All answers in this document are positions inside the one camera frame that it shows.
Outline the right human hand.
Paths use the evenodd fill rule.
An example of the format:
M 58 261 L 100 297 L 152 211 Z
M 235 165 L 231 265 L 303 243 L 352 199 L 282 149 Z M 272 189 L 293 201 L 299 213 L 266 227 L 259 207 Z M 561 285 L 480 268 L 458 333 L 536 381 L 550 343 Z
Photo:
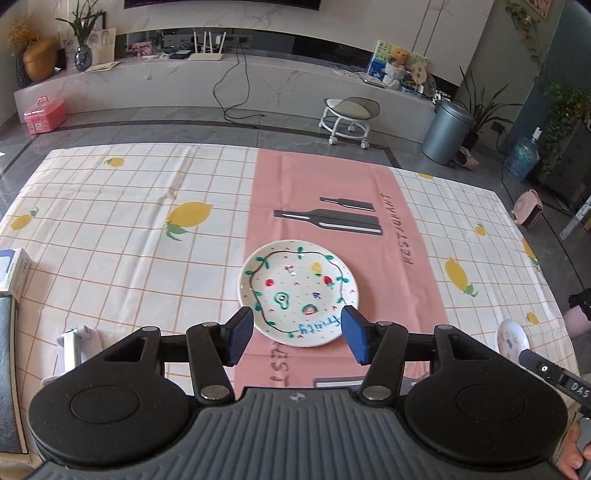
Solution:
M 578 471 L 590 460 L 590 446 L 584 450 L 577 447 L 580 436 L 580 418 L 575 417 L 553 455 L 552 463 L 556 469 L 570 480 L 578 480 Z

